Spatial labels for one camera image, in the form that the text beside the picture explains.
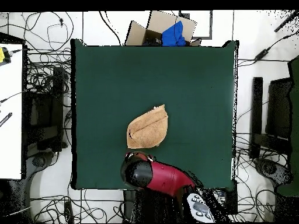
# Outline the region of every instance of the green tabletop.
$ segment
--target green tabletop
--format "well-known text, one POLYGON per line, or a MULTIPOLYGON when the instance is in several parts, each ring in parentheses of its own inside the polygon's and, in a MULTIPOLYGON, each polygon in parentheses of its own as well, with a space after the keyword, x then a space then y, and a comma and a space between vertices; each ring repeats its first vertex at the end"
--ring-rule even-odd
POLYGON ((120 166, 128 124, 162 104, 169 116, 166 138, 144 151, 190 170, 206 187, 232 188, 236 45, 88 47, 73 40, 75 188, 125 188, 120 166))

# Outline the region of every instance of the black border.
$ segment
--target black border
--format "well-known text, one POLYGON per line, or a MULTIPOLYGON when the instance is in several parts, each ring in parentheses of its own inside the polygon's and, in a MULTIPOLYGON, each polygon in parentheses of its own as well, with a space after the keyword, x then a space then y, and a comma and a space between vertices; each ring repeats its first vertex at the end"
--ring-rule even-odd
POLYGON ((70 40, 71 45, 71 110, 72 110, 72 176, 70 185, 73 190, 76 189, 77 182, 77 112, 76 112, 76 39, 70 40))

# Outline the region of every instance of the blue fabric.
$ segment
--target blue fabric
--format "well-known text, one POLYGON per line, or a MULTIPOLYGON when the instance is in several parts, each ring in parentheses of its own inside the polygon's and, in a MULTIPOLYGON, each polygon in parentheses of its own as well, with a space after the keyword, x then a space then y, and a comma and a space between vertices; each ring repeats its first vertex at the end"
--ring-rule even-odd
POLYGON ((185 46, 185 38, 182 36, 183 24, 181 21, 175 23, 162 33, 163 46, 185 46))

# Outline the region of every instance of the tan cloth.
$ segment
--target tan cloth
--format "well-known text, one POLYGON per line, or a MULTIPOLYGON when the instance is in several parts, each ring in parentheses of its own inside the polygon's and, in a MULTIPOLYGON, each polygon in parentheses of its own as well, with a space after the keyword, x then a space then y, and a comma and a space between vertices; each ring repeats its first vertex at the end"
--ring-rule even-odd
POLYGON ((168 127, 168 116, 164 107, 165 105, 156 107, 128 125, 128 148, 152 148, 164 140, 168 127))

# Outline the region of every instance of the white desk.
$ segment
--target white desk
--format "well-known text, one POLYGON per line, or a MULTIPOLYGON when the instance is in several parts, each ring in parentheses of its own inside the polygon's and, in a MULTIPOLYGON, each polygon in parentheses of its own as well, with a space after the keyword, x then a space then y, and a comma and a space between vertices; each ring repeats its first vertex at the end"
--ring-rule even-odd
MULTIPOLYGON (((0 44, 9 51, 22 49, 19 44, 0 44)), ((22 91, 22 52, 11 58, 11 63, 0 66, 0 100, 22 91)), ((0 179, 21 179, 22 155, 22 94, 0 106, 0 121, 9 113, 12 117, 0 127, 0 179)))

